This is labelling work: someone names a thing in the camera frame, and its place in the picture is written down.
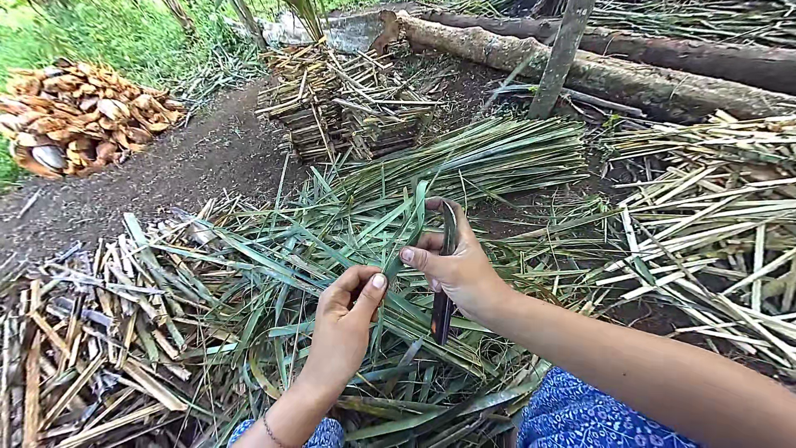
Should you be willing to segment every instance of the left hand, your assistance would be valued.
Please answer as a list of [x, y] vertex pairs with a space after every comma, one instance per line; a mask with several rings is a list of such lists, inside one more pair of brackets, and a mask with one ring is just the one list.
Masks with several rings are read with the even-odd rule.
[[365, 358], [371, 317], [386, 290], [380, 268], [356, 265], [321, 293], [310, 355], [299, 376], [304, 385], [337, 399]]

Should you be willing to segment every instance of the tree trunk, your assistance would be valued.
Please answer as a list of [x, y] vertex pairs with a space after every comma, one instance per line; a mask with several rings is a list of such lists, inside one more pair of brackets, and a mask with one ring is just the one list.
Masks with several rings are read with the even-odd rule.
[[[545, 43], [549, 43], [560, 26], [560, 20], [550, 19], [482, 18], [437, 12], [426, 12], [421, 17], [458, 28], [480, 26], [502, 36], [535, 37]], [[586, 28], [580, 49], [603, 56], [622, 55], [630, 61], [796, 94], [794, 49], [643, 37], [598, 27]]]
[[177, 22], [180, 22], [180, 26], [182, 26], [182, 30], [185, 31], [186, 34], [190, 35], [196, 32], [196, 28], [193, 26], [193, 20], [188, 13], [185, 12], [179, 0], [163, 0], [163, 2], [169, 7], [171, 14], [177, 19]]
[[[535, 39], [498, 36], [481, 28], [453, 28], [413, 18], [406, 11], [400, 11], [396, 20], [410, 44], [436, 48], [496, 69], [510, 71], [530, 57], [521, 74], [534, 80], [541, 77], [550, 57], [550, 49]], [[784, 93], [585, 51], [577, 53], [564, 85], [640, 108], [659, 119], [686, 123], [701, 121], [718, 108], [746, 120], [786, 115], [796, 104], [796, 97]]]
[[594, 7], [595, 0], [569, 0], [567, 2], [561, 27], [539, 82], [539, 90], [533, 96], [531, 108], [528, 110], [528, 118], [544, 119], [550, 116], [550, 111], [556, 105], [558, 94], [564, 87], [569, 67], [575, 60], [580, 38], [583, 36], [586, 22], [588, 22]]
[[246, 5], [246, 1], [229, 0], [229, 4], [232, 5], [235, 14], [238, 15], [240, 21], [246, 26], [246, 30], [252, 36], [252, 39], [254, 39], [257, 48], [261, 50], [268, 49], [268, 44], [265, 43], [265, 37], [263, 37], [263, 31], [260, 29], [259, 25], [257, 25], [257, 21], [255, 21], [251, 10]]

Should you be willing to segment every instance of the bracelet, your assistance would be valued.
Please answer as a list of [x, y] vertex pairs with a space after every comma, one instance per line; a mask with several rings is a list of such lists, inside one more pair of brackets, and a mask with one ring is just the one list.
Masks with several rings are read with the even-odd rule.
[[265, 431], [268, 433], [268, 437], [274, 441], [275, 444], [279, 446], [279, 448], [301, 448], [303, 445], [285, 445], [284, 443], [280, 442], [278, 438], [274, 435], [274, 431], [271, 430], [271, 427], [268, 426], [268, 421], [265, 419], [265, 415], [263, 416], [263, 424], [265, 425]]

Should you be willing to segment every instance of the blue fabric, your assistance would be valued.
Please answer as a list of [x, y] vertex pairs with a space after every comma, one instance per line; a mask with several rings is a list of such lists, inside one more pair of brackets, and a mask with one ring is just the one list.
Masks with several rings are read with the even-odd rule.
[[554, 367], [522, 411], [517, 448], [643, 446], [696, 443]]
[[[232, 435], [229, 436], [227, 448], [230, 448], [256, 420], [244, 420], [241, 422]], [[315, 432], [304, 444], [306, 448], [342, 448], [343, 446], [343, 427], [337, 420], [323, 419], [315, 427]]]

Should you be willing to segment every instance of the stack of sticks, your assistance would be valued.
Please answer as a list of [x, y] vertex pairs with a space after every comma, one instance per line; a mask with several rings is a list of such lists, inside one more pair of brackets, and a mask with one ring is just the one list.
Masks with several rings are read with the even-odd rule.
[[288, 129], [286, 145], [302, 160], [351, 151], [371, 160], [414, 146], [438, 102], [390, 73], [389, 54], [351, 57], [318, 43], [265, 54], [279, 84], [259, 95], [256, 113]]
[[630, 255], [589, 274], [623, 301], [674, 303], [697, 332], [796, 367], [796, 116], [659, 125], [603, 142], [612, 160], [665, 155], [656, 179], [617, 185]]
[[3, 446], [118, 446], [135, 438], [183, 446], [179, 439], [193, 435], [177, 421], [189, 403], [212, 408], [191, 398], [192, 353], [205, 341], [197, 332], [236, 337], [201, 327], [194, 316], [207, 309], [198, 304], [205, 299], [190, 293], [180, 257], [159, 261], [147, 246], [173, 241], [189, 224], [145, 232], [132, 214], [124, 222], [127, 235], [100, 239], [93, 253], [73, 246], [0, 280], [0, 292], [13, 290], [0, 324]]

